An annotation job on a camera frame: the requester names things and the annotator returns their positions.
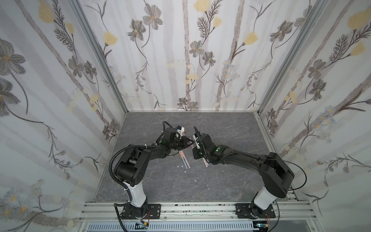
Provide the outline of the small circuit board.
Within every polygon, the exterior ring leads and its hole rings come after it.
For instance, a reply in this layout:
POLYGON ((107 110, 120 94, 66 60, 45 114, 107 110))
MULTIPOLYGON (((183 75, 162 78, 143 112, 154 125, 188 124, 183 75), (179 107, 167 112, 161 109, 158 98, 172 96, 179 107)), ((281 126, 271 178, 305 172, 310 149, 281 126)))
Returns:
POLYGON ((149 223, 147 222, 136 223, 134 227, 135 230, 147 230, 148 228, 149 228, 149 223))

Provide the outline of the pink pastel pen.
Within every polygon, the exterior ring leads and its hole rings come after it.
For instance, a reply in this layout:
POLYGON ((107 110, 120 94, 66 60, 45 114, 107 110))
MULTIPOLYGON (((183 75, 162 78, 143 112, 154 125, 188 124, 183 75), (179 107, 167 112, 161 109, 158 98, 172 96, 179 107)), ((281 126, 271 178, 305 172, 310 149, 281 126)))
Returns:
POLYGON ((182 156, 182 159, 183 159, 183 161, 185 162, 186 168, 187 168, 187 169, 190 169, 191 167, 190 167, 190 165, 189 165, 189 163, 188 163, 188 160, 187 160, 187 158, 186 158, 186 156, 185 156, 185 154, 184 154, 184 151, 180 151, 180 155, 182 156))

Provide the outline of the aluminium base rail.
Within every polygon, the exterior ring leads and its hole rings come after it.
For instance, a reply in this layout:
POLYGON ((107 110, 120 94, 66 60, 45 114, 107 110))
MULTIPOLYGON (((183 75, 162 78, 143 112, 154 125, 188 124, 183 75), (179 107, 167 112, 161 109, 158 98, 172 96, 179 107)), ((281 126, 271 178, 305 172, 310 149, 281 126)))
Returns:
MULTIPOLYGON (((322 227, 308 202, 279 201, 264 218, 248 219, 242 215, 246 202, 162 202, 154 203, 150 219, 144 222, 234 221, 252 222, 258 231, 250 232, 321 232, 322 227)), ((77 232, 120 232, 121 224, 139 219, 118 220, 113 203, 87 203, 78 220, 77 232)))

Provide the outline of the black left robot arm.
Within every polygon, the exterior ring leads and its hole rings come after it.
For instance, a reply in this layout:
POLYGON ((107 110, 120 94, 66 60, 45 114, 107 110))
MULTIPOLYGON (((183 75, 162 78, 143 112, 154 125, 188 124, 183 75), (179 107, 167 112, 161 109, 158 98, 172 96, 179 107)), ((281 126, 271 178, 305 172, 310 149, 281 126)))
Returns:
POLYGON ((148 197, 142 179, 151 160, 164 159, 171 151, 183 151, 194 144, 185 135, 185 128, 162 122, 162 131, 152 145, 128 145, 114 154, 109 161, 112 180, 124 188, 128 202, 114 204, 118 219, 142 219, 149 216, 148 197))

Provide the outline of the purple pastel pen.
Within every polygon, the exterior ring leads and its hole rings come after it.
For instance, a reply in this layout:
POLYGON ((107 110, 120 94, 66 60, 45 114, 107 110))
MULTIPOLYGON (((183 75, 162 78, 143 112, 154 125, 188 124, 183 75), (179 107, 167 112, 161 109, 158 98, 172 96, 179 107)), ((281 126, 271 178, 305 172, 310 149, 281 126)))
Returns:
POLYGON ((203 162, 204 162, 205 167, 207 168, 209 166, 209 164, 208 164, 208 162, 205 158, 203 158, 203 162))

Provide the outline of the yellow pastel pen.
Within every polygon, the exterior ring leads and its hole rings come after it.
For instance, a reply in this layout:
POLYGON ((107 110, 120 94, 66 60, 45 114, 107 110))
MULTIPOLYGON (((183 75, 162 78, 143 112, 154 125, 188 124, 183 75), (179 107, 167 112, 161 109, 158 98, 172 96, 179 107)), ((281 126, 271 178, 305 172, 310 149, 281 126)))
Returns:
POLYGON ((180 156, 180 158, 181 158, 181 160, 182 160, 182 162, 183 162, 185 168, 188 169, 188 165, 187 165, 187 163, 186 163, 186 161, 185 161, 185 157, 184 157, 184 154, 183 154, 182 151, 179 151, 179 156, 180 156))

